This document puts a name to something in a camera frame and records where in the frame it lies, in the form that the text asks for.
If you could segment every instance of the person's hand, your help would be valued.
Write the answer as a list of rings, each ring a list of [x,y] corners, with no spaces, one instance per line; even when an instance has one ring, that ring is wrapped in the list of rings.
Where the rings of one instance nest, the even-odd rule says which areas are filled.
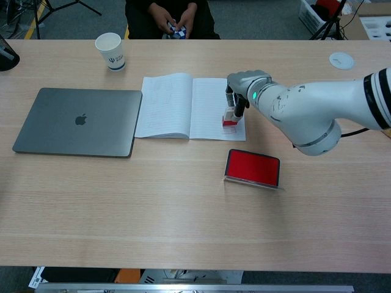
[[[197,4],[189,3],[188,8],[182,13],[181,20],[175,25],[175,30],[179,31],[182,26],[186,28],[186,38],[190,37],[193,30],[194,17],[197,12]]]
[[[152,3],[148,7],[147,12],[153,17],[156,25],[161,31],[166,32],[167,34],[172,34],[172,31],[168,27],[167,22],[169,21],[170,24],[174,26],[175,21],[166,9],[157,5],[156,3]]]

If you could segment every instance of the black tripod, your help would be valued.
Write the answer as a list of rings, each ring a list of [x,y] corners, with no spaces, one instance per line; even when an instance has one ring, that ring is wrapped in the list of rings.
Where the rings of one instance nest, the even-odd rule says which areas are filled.
[[[310,40],[316,39],[322,33],[323,30],[324,30],[324,33],[323,33],[321,40],[325,40],[326,37],[329,35],[329,32],[334,24],[336,25],[336,30],[335,30],[336,31],[336,33],[335,33],[336,39],[337,40],[343,39],[341,36],[341,33],[340,33],[340,19],[338,16],[342,11],[343,6],[345,6],[345,3],[346,3],[346,0],[341,0],[341,3],[338,6],[337,11],[335,11],[332,18],[327,20],[326,23],[324,25],[322,25],[322,27],[320,29],[318,29],[316,31],[316,33],[314,33],[314,35],[310,38]]]
[[[37,30],[37,39],[40,39],[39,36],[39,24],[44,21],[49,15],[51,15],[53,12],[58,11],[60,9],[66,8],[68,6],[71,6],[73,4],[81,4],[84,7],[87,7],[89,10],[95,12],[97,15],[102,15],[99,11],[96,11],[94,8],[88,6],[86,3],[81,2],[80,0],[74,0],[73,2],[70,2],[68,4],[53,8],[53,6],[50,4],[49,0],[43,0],[45,2],[45,6],[49,9],[48,13],[45,14],[40,20],[38,20],[38,15],[37,15],[37,0],[34,1],[34,15],[35,15],[35,28]]]

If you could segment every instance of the person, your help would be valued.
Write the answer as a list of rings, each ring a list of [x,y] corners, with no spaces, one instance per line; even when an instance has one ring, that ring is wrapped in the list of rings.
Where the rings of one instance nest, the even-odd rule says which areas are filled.
[[[169,21],[176,30],[185,26],[186,38],[220,39],[206,0],[126,0],[125,14],[129,38],[162,38],[172,33]]]

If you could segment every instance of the apple logo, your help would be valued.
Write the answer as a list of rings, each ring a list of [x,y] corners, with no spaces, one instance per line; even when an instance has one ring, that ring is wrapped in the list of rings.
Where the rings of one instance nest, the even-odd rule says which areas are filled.
[[[75,123],[76,125],[84,125],[86,123],[87,116],[83,114],[82,116],[76,117]]]

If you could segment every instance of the white paper cup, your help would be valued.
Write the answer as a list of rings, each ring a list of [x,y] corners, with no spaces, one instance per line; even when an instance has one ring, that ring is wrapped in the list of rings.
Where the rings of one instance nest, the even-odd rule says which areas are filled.
[[[121,37],[113,32],[100,35],[95,40],[95,47],[102,54],[111,71],[120,71],[125,67],[125,56],[121,42]]]

